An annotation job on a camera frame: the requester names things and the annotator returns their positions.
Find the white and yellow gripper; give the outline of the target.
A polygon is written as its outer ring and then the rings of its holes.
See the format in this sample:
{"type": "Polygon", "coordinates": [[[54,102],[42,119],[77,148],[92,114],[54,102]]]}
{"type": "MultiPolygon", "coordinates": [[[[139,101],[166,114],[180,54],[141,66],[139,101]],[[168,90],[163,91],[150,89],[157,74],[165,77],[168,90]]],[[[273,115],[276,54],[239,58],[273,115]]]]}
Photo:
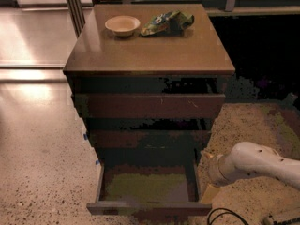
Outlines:
{"type": "Polygon", "coordinates": [[[204,168],[201,173],[201,203],[211,204],[220,192],[220,188],[228,184],[228,180],[221,172],[222,155],[213,155],[201,151],[204,168]]]}

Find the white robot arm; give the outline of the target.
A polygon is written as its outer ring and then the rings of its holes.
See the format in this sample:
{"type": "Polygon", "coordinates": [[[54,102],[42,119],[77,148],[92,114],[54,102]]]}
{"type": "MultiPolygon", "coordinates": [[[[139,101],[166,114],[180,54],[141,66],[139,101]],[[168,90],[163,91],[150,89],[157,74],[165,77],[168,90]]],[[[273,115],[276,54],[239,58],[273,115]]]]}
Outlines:
{"type": "Polygon", "coordinates": [[[209,204],[221,187],[241,179],[271,177],[300,189],[300,161],[282,157],[275,149],[253,142],[239,142],[229,153],[208,157],[208,183],[201,203],[209,204]]]}

